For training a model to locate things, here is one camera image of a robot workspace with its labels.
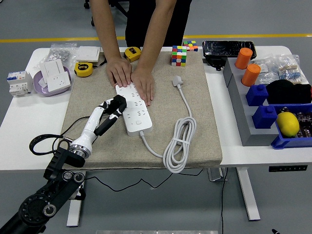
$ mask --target blue tray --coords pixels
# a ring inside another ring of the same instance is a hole
[[[312,104],[280,104],[271,105],[274,106],[276,112],[278,112],[283,107],[287,107],[292,113],[309,113],[312,112]],[[277,126],[279,135],[271,143],[274,149],[280,150],[284,148],[298,148],[298,147],[312,147],[312,137],[296,137],[296,138],[284,138]]]

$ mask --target orange cylinder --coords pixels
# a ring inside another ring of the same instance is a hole
[[[261,67],[257,64],[249,64],[242,79],[242,84],[250,87],[254,85],[261,72]]]
[[[253,51],[249,48],[241,48],[239,50],[237,60],[235,62],[235,67],[238,69],[244,70],[246,69],[251,57],[253,55]]]

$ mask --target lemon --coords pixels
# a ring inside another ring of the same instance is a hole
[[[299,131],[299,121],[291,112],[278,114],[276,122],[281,133],[287,137],[294,137]]]

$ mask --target gray floor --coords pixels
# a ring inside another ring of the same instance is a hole
[[[299,34],[312,33],[309,0],[193,0],[186,35]],[[124,36],[126,19],[113,10],[117,35]],[[0,39],[96,37],[90,10],[77,0],[4,0],[0,4]],[[311,38],[242,38],[255,45],[284,45],[300,56],[301,69],[311,82]],[[99,45],[98,41],[77,41]],[[0,122],[12,97],[5,80],[12,71],[25,69],[32,52],[51,42],[0,43]],[[196,174],[199,169],[185,173]],[[224,193],[224,233],[311,233],[311,168],[306,172],[269,173],[268,167],[249,169],[261,220],[249,222],[235,169],[229,170]],[[0,226],[20,203],[45,184],[42,171],[0,172]],[[89,172],[115,189],[143,178],[162,182],[166,170],[106,170]],[[115,193],[96,180],[86,182],[80,226],[66,228],[67,203],[47,224],[45,233],[94,234],[96,230],[219,230],[221,183],[199,176],[173,175],[158,189],[141,183]]]

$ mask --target person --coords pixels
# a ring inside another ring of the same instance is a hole
[[[108,0],[90,0],[93,21],[107,59],[112,86],[132,81],[147,106],[154,99],[152,70],[162,46],[181,45],[192,0],[130,0],[125,37],[127,46],[142,47],[136,69],[121,57]]]

